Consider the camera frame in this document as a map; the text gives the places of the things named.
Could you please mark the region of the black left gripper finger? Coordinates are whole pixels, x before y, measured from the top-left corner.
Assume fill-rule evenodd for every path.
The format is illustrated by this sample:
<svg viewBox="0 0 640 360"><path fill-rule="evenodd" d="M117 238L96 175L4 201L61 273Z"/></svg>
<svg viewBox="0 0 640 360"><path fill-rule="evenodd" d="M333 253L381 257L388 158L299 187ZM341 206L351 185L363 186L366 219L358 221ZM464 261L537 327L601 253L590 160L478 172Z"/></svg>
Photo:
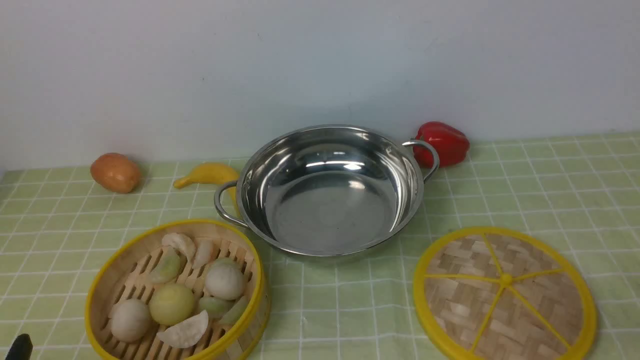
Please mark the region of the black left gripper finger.
<svg viewBox="0 0 640 360"><path fill-rule="evenodd" d="M34 344L30 335L21 333L14 339L5 360L30 360L32 351L34 351Z"/></svg>

